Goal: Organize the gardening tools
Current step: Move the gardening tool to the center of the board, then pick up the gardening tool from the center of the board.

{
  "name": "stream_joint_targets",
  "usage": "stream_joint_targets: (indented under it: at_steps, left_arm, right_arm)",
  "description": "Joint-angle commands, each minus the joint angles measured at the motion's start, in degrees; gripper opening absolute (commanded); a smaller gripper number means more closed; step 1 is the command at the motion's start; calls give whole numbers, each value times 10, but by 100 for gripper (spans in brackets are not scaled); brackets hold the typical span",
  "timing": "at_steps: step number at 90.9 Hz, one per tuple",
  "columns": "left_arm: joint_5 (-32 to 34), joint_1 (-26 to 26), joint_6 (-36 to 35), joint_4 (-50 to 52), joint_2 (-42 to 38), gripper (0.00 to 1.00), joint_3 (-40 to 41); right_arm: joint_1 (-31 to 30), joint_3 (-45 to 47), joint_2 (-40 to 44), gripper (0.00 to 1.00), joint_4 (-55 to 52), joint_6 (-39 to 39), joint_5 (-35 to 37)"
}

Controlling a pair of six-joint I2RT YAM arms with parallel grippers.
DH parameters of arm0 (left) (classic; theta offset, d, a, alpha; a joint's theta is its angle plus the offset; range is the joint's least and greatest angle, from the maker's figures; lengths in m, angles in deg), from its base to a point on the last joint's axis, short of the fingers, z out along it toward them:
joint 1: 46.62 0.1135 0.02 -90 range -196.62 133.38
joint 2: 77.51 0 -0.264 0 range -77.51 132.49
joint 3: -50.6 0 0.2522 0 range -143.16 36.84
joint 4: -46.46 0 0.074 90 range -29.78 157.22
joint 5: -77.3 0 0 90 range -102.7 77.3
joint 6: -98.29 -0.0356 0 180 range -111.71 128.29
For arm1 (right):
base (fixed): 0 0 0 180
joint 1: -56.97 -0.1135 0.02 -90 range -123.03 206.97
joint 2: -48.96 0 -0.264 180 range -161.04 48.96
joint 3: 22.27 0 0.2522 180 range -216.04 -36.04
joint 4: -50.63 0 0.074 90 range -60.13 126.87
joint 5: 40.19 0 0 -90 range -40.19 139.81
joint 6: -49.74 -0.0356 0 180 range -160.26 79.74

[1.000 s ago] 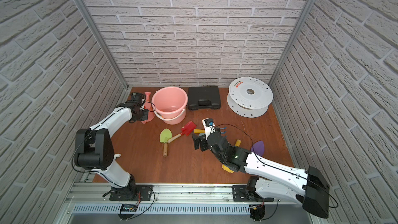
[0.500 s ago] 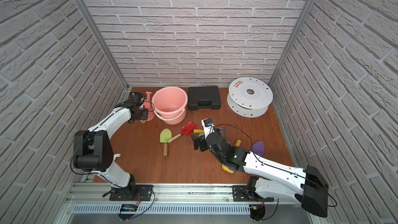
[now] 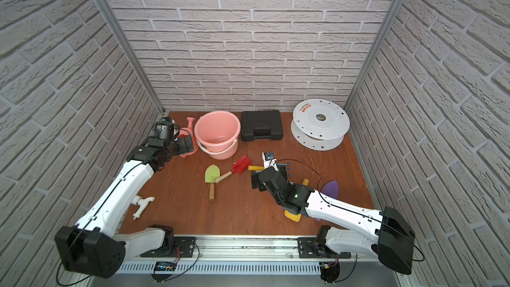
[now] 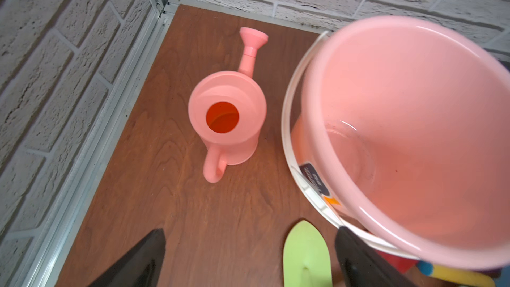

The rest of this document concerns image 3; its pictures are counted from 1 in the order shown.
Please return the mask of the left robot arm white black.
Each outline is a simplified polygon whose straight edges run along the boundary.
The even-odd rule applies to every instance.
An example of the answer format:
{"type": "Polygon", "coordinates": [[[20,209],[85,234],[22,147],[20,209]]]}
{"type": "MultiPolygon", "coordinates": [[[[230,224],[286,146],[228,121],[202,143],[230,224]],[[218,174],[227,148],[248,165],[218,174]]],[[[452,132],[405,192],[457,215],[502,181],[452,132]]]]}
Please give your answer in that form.
{"type": "Polygon", "coordinates": [[[173,256],[177,252],[172,227],[153,225],[130,235],[116,232],[129,206],[138,203],[146,208],[138,194],[145,183],[172,157],[195,149],[191,133],[182,132],[169,117],[156,122],[153,131],[127,155],[118,176],[90,211],[75,225],[58,230],[54,241],[60,269],[110,278],[135,256],[173,256]]]}

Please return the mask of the pink watering can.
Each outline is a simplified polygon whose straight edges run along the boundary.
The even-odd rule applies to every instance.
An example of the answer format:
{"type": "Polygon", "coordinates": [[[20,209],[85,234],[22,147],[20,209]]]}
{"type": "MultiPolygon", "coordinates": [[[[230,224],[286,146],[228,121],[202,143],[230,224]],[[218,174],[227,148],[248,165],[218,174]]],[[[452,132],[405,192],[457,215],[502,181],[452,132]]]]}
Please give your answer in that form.
{"type": "Polygon", "coordinates": [[[187,127],[180,128],[179,137],[180,138],[187,138],[189,136],[190,140],[192,141],[192,144],[193,144],[193,150],[188,152],[188,153],[186,153],[186,154],[181,154],[182,158],[186,158],[186,157],[188,157],[190,155],[193,155],[198,150],[197,140],[195,138],[194,131],[193,131],[193,123],[194,123],[194,121],[195,121],[194,117],[187,117],[187,127]]]}

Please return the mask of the red shovel wooden handle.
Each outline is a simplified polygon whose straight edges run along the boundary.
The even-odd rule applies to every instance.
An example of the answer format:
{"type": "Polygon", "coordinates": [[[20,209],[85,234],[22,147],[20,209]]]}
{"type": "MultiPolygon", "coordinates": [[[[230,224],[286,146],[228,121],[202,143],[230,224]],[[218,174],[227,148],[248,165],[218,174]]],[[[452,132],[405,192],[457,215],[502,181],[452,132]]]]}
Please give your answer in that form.
{"type": "Polygon", "coordinates": [[[252,160],[247,155],[243,155],[235,163],[233,163],[232,170],[221,175],[220,177],[216,178],[215,183],[221,182],[223,179],[228,178],[232,174],[241,174],[243,171],[245,171],[248,168],[248,166],[251,163],[252,163],[252,160]]]}

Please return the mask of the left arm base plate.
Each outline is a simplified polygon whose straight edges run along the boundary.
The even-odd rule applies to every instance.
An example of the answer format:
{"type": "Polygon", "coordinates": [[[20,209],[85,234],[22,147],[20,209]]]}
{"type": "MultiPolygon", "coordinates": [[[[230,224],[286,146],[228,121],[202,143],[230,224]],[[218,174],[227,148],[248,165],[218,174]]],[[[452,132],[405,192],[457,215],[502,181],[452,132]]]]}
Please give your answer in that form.
{"type": "Polygon", "coordinates": [[[140,256],[143,258],[193,258],[197,256],[195,243],[196,237],[174,237],[166,239],[162,247],[147,251],[140,256]]]}

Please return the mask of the green trowel wooden handle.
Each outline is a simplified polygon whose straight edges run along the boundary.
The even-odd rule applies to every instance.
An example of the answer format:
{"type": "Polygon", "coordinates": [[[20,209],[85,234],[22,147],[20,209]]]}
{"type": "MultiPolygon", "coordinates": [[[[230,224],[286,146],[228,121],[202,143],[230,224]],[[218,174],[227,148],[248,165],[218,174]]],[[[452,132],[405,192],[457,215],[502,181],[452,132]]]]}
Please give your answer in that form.
{"type": "Polygon", "coordinates": [[[205,171],[205,182],[209,184],[209,200],[215,199],[215,180],[220,177],[220,169],[216,165],[210,165],[205,171]]]}

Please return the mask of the blue rake yellow handle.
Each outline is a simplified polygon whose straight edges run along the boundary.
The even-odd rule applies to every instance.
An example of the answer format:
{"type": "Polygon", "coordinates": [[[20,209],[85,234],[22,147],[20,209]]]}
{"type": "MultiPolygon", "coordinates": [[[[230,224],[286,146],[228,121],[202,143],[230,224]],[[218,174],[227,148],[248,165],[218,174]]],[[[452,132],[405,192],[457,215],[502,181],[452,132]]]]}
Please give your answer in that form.
{"type": "Polygon", "coordinates": [[[264,162],[261,166],[248,166],[248,171],[255,173],[261,180],[271,179],[282,176],[288,178],[288,164],[277,163],[275,161],[264,162]]]}

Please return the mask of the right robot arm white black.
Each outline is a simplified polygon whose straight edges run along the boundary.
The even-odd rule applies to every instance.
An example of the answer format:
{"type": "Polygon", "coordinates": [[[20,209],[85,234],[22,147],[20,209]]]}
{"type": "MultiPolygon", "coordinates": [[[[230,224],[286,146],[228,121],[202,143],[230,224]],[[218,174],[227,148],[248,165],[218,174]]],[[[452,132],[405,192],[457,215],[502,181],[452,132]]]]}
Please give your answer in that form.
{"type": "Polygon", "coordinates": [[[252,187],[267,191],[291,216],[323,220],[361,235],[349,242],[340,230],[323,226],[316,236],[316,248],[327,258],[343,252],[368,252],[380,263],[403,275],[412,273],[416,235],[399,211],[366,209],[338,201],[303,184],[290,182],[275,167],[253,171],[252,187]]]}

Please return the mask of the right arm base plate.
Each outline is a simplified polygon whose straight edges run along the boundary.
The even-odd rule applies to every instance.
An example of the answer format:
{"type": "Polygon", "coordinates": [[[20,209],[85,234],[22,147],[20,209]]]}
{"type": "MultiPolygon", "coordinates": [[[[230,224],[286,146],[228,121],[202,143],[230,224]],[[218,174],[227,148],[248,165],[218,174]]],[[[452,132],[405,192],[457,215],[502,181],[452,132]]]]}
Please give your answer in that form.
{"type": "Polygon", "coordinates": [[[324,244],[316,243],[312,237],[298,237],[297,250],[301,259],[350,259],[350,252],[336,254],[324,244]]]}

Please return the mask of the pink plastic bucket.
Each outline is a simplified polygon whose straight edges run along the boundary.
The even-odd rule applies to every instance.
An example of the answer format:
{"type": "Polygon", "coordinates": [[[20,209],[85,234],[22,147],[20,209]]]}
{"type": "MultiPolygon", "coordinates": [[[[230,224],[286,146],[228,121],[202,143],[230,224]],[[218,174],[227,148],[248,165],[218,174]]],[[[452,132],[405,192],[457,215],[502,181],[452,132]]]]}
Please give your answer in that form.
{"type": "Polygon", "coordinates": [[[195,123],[194,136],[199,148],[213,159],[226,160],[239,148],[240,120],[232,112],[214,111],[195,123]]]}

